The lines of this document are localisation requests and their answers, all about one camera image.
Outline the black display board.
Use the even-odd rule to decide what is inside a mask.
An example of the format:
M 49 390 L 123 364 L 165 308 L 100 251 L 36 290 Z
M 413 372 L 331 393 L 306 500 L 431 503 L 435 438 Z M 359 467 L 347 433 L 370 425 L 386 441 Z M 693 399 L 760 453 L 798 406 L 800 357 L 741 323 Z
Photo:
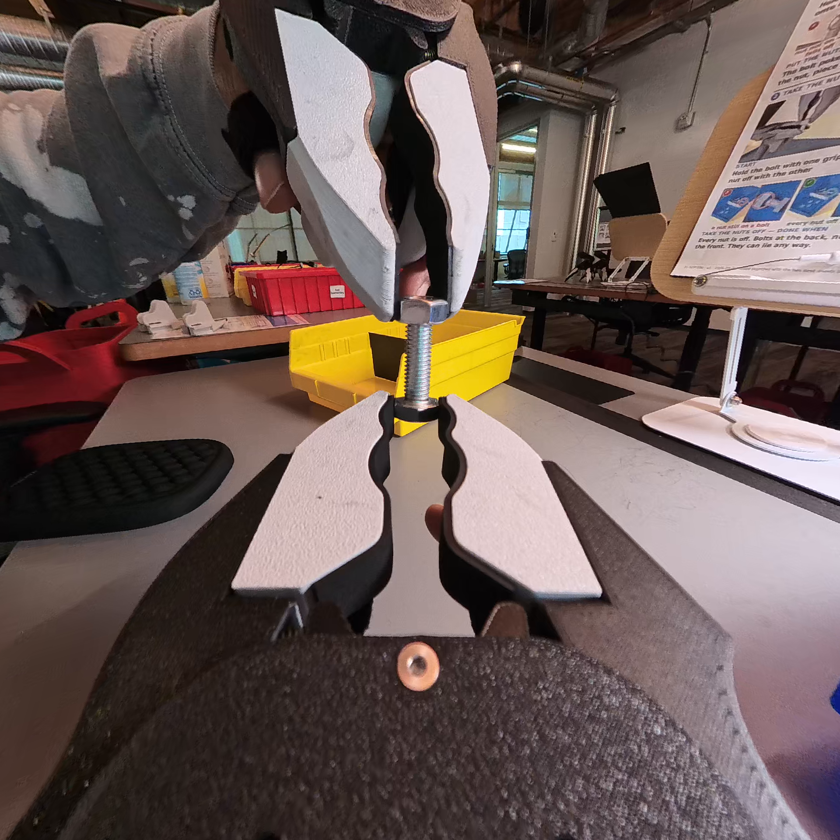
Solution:
M 593 184 L 611 219 L 661 213 L 649 162 L 602 173 Z

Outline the white plastic bracket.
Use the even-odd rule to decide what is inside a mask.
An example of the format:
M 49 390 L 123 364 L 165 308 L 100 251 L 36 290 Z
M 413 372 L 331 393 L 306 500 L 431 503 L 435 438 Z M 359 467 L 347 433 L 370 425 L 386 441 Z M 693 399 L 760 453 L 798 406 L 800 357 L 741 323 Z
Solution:
M 204 299 L 193 301 L 182 317 L 182 324 L 192 337 L 212 335 L 224 328 L 226 318 L 216 319 Z
M 169 340 L 183 336 L 183 320 L 175 316 L 165 300 L 152 300 L 150 309 L 138 314 L 138 329 L 153 340 Z

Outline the silver hex bolt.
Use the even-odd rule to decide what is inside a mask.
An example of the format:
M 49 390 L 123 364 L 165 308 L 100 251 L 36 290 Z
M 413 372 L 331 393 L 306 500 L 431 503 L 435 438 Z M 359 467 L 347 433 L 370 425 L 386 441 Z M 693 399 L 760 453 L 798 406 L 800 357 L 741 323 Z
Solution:
M 403 394 L 395 398 L 395 419 L 425 423 L 438 416 L 438 399 L 430 395 L 432 368 L 432 325 L 406 325 Z

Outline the printed instruction sheet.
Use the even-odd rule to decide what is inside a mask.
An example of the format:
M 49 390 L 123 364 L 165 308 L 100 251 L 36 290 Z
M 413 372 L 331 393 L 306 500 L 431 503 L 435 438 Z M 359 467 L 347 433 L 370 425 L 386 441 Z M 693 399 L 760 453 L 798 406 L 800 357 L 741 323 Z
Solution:
M 838 251 L 839 10 L 809 2 L 733 141 L 674 273 L 827 270 Z

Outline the silver ventilation duct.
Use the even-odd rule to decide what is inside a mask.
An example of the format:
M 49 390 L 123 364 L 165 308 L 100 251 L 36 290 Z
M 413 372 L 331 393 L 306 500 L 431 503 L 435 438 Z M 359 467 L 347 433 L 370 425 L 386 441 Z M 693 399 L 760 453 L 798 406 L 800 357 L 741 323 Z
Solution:
M 618 92 L 597 79 L 519 61 L 500 66 L 495 76 L 498 140 L 538 130 L 526 277 L 564 276 L 578 252 L 595 242 L 594 179 L 610 159 Z

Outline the yellow plastic bin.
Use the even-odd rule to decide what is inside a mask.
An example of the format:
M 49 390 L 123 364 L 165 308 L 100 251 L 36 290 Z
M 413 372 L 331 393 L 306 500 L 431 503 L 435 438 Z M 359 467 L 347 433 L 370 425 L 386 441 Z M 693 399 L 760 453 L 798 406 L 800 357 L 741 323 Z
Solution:
M 523 316 L 462 310 L 432 327 L 432 397 L 468 401 L 505 382 L 518 347 Z M 406 325 L 373 316 L 327 322 L 290 336 L 292 385 L 311 402 L 336 412 L 379 391 L 403 395 L 405 355 L 397 383 L 373 376 L 369 332 L 406 338 Z

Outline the person's left hand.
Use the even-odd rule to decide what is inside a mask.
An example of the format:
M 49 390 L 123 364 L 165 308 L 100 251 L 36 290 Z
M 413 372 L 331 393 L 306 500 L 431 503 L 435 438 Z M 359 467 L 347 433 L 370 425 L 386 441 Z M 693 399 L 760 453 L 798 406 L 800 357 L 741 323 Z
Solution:
M 287 179 L 280 152 L 263 150 L 255 156 L 255 183 L 260 205 L 270 213 L 282 214 L 295 207 L 299 201 Z M 426 256 L 406 264 L 400 274 L 399 298 L 422 297 L 428 293 L 430 277 Z

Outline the small wooden board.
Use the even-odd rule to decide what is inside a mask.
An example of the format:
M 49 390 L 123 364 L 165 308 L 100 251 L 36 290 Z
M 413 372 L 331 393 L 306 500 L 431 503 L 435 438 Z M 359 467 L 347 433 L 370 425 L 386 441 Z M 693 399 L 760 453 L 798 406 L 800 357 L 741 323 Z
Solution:
M 612 258 L 616 261 L 652 259 L 668 223 L 661 213 L 612 218 L 608 223 Z

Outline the red plastic basket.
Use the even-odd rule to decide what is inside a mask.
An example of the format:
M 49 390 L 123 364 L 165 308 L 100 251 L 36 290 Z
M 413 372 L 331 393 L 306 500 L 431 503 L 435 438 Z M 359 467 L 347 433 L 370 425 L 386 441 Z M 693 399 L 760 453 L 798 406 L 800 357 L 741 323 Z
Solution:
M 2 343 L 2 412 L 58 403 L 109 406 L 126 382 L 185 369 L 177 359 L 124 360 L 119 342 L 137 325 L 138 312 L 119 299 L 73 313 L 63 329 Z M 22 437 L 2 433 L 2 478 L 78 451 L 96 424 L 90 419 Z

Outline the blue white wipes canister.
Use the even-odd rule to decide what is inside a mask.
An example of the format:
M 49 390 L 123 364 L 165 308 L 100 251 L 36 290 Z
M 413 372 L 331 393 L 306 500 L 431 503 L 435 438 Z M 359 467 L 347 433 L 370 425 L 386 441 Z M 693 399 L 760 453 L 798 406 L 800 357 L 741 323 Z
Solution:
M 179 302 L 189 306 L 193 301 L 200 301 L 206 296 L 203 267 L 200 261 L 181 263 L 173 269 L 173 277 Z

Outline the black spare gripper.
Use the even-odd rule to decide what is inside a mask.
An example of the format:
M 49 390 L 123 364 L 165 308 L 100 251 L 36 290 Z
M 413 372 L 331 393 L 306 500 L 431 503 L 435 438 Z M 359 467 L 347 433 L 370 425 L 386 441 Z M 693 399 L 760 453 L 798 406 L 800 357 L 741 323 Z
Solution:
M 611 250 L 596 250 L 594 253 L 580 251 L 574 260 L 572 271 L 564 279 L 564 283 L 602 284 L 610 272 Z

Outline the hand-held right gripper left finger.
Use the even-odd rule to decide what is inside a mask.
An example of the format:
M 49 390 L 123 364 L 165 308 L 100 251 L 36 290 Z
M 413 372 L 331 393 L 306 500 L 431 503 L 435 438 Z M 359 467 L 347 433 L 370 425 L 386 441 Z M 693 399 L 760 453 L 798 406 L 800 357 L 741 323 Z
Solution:
M 375 392 L 291 454 L 232 580 L 240 596 L 278 597 L 303 626 L 319 603 L 365 628 L 391 578 L 394 398 Z

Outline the brown wooden desk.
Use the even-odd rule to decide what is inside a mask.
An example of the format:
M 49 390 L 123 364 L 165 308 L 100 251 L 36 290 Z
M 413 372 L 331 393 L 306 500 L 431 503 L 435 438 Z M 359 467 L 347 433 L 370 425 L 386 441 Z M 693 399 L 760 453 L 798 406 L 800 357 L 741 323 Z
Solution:
M 689 304 L 666 297 L 651 283 L 630 282 L 609 285 L 605 282 L 585 284 L 560 279 L 516 280 L 509 284 L 511 301 L 532 310 L 532 326 L 528 346 L 542 350 L 547 317 L 551 313 L 585 318 L 593 326 L 590 351 L 603 328 L 615 329 L 624 338 L 621 357 L 632 367 L 664 377 L 672 387 L 689 392 L 694 384 L 697 366 L 707 339 L 714 307 Z M 678 359 L 676 373 L 669 373 L 634 352 L 638 335 L 656 332 L 665 327 L 665 310 L 685 309 L 690 326 Z

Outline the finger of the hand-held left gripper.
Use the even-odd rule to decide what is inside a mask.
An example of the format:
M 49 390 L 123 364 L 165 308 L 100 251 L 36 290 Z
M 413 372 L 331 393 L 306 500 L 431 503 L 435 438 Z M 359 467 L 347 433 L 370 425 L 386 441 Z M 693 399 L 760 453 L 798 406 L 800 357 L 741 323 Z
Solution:
M 392 103 L 397 266 L 423 250 L 428 292 L 455 315 L 485 232 L 490 171 L 467 70 L 441 59 L 410 69 Z
M 297 136 L 287 175 L 308 242 L 379 320 L 394 318 L 396 230 L 374 153 L 375 106 L 363 61 L 319 23 L 276 10 Z

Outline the white cardboard box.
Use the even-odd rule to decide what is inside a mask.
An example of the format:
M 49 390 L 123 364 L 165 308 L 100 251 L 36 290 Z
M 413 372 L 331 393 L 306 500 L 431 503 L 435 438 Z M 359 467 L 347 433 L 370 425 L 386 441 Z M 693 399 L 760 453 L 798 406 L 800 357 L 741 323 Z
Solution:
M 230 254 L 223 239 L 199 261 L 203 276 L 205 298 L 230 298 L 234 294 L 234 282 L 230 274 Z

